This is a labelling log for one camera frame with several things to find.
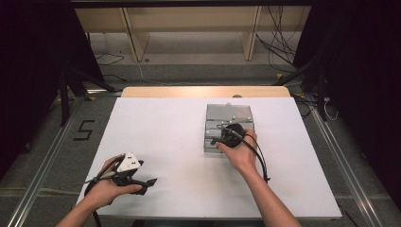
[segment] black cable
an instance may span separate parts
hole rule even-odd
[[[104,74],[103,77],[115,77],[115,78],[123,80],[124,82],[127,82],[126,79],[123,79],[123,78],[121,78],[121,77],[119,77],[118,75],[115,75],[115,74]]]
[[[111,65],[111,64],[114,64],[114,63],[119,62],[119,61],[121,61],[121,60],[124,59],[124,56],[122,56],[122,55],[114,55],[114,54],[102,54],[102,55],[100,55],[99,57],[96,57],[96,59],[100,59],[100,58],[102,58],[103,56],[106,56],[106,55],[110,55],[110,56],[113,56],[113,57],[118,57],[118,58],[120,58],[120,59],[118,59],[118,60],[116,60],[116,61],[112,61],[112,62],[107,63],[107,64],[100,63],[99,65]]]
[[[249,137],[251,137],[252,139],[253,139],[253,141],[256,143],[256,146],[259,148],[259,151],[260,151],[260,156],[262,157],[262,160],[263,160],[263,165],[264,165],[264,167],[265,167],[265,173],[264,173],[264,179],[265,179],[265,181],[268,181],[268,180],[270,180],[270,178],[268,177],[268,170],[267,170],[267,168],[266,168],[266,161],[265,161],[265,157],[263,156],[263,152],[262,152],[262,149],[259,147],[259,144],[256,142],[256,139],[255,138],[253,138],[253,136],[251,136],[251,135],[249,135],[249,134],[245,134],[245,135],[248,135]]]
[[[276,29],[276,33],[273,33],[273,36],[274,36],[275,40],[276,40],[279,44],[281,44],[284,48],[285,48],[285,46],[286,46],[286,47],[288,48],[288,50],[291,51],[291,53],[294,53],[295,51],[289,47],[289,45],[288,45],[286,39],[284,39],[283,31],[281,30],[281,17],[283,16],[282,7],[280,7],[279,10],[278,10],[278,11],[279,11],[279,25],[277,25],[277,22],[276,22],[276,20],[274,19],[272,13],[271,13],[270,7],[268,7],[268,10],[269,10],[270,17],[271,17],[271,19],[272,19],[272,21],[273,21],[273,23],[274,23],[274,28]],[[281,36],[281,38],[282,38],[282,41],[281,41],[281,42],[280,42],[280,40],[279,40],[279,39],[277,38],[277,36],[276,36],[277,33],[279,33],[280,36]]]

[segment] metal rail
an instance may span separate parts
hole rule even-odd
[[[42,185],[44,184],[44,180],[50,168],[53,166],[53,163],[57,158],[61,145],[65,140],[66,134],[69,132],[71,128],[72,122],[74,121],[74,117],[82,102],[83,102],[83,97],[77,97],[76,100],[74,101],[71,108],[71,115],[69,119],[66,121],[63,127],[60,127],[59,132],[56,135],[56,138],[53,140],[53,143],[49,151],[47,152],[46,156],[44,157],[44,160],[42,161],[42,164],[39,167],[35,177],[32,179],[29,188],[26,190],[26,193],[16,206],[9,220],[8,227],[22,226],[24,224],[24,221],[26,220],[30,208],[32,207],[33,202],[35,201]]]
[[[309,100],[313,100],[310,94],[307,95],[307,98]],[[362,216],[365,218],[366,224],[371,227],[384,226],[372,202],[366,195],[362,185],[357,179],[354,170],[352,169],[345,155],[343,154],[327,122],[322,121],[316,110],[312,110],[312,115],[319,126],[324,140],[326,141],[331,153],[333,154],[333,158],[339,166],[341,175],[347,183],[348,188],[350,189],[351,194],[353,195]]]

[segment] cable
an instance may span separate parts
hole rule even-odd
[[[102,54],[102,55],[100,55],[99,57],[96,57],[96,59],[98,60],[98,59],[100,59],[100,58],[102,58],[103,56],[106,56],[106,55],[110,55],[110,56],[113,56],[113,57],[118,57],[118,58],[120,58],[120,59],[118,59],[118,60],[116,60],[116,61],[112,61],[112,62],[107,63],[107,64],[100,63],[99,65],[111,65],[111,64],[114,64],[114,63],[119,62],[119,61],[121,61],[121,60],[124,59],[124,56],[122,56],[122,55],[114,55],[114,54],[109,54],[109,53],[107,53],[107,54]]]
[[[118,75],[115,75],[115,74],[104,74],[103,77],[115,77],[115,78],[123,80],[124,82],[127,82],[126,79],[123,79],[123,78],[121,78],[121,77],[119,77]]]
[[[328,102],[328,101],[325,101],[325,102],[324,102],[324,111],[325,111],[327,117],[328,117],[330,120],[337,120],[337,118],[339,117],[339,112],[336,113],[336,117],[331,118],[330,114],[328,114],[328,112],[327,112],[327,110],[326,110],[326,107],[325,107],[325,106],[327,105],[327,102]]]

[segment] hand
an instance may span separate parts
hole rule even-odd
[[[102,169],[106,167],[110,162],[112,162],[115,158],[118,158],[122,155],[124,154],[120,154],[107,160],[104,163]],[[114,167],[115,165],[111,165],[105,171],[105,173],[111,172]],[[101,180],[97,184],[95,184],[95,186],[91,189],[91,191],[89,191],[88,195],[86,195],[85,197],[85,200],[91,201],[95,209],[98,209],[100,207],[109,205],[118,196],[139,191],[141,188],[142,186],[137,184],[131,184],[127,186],[117,186],[111,179]]]
[[[102,169],[106,167],[115,158],[118,158],[124,154],[115,156],[107,160]],[[115,165],[111,165],[105,173],[111,172]],[[127,186],[117,186],[114,184],[113,180],[100,180],[94,185],[94,187],[89,191],[89,193],[77,204],[76,207],[68,215],[66,215],[57,224],[58,227],[63,226],[83,226],[86,219],[94,213],[100,207],[109,205],[112,201],[123,194],[128,194],[136,192],[142,188],[141,185],[127,185]]]
[[[252,139],[253,137],[257,140],[256,133],[250,129],[244,129],[244,131],[250,135],[245,136],[244,140],[257,149],[257,144]],[[220,142],[217,142],[216,146],[227,155],[231,165],[242,175],[249,172],[257,172],[255,165],[256,155],[244,143],[240,143],[235,148],[229,148]]]

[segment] black tripod leg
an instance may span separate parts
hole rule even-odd
[[[70,70],[71,70],[72,73],[77,74],[77,75],[79,75],[80,77],[83,77],[83,78],[85,78],[85,79],[88,79],[88,80],[91,81],[93,84],[95,84],[95,85],[97,85],[97,86],[99,86],[99,87],[101,87],[101,88],[104,88],[104,89],[106,89],[106,90],[109,91],[109,92],[120,92],[120,91],[115,90],[114,87],[112,87],[112,86],[106,84],[105,82],[102,82],[102,81],[100,81],[100,80],[98,80],[98,79],[92,77],[91,75],[89,75],[89,74],[83,72],[83,71],[80,70],[80,69],[77,69],[77,68],[74,68],[74,67],[70,67]]]

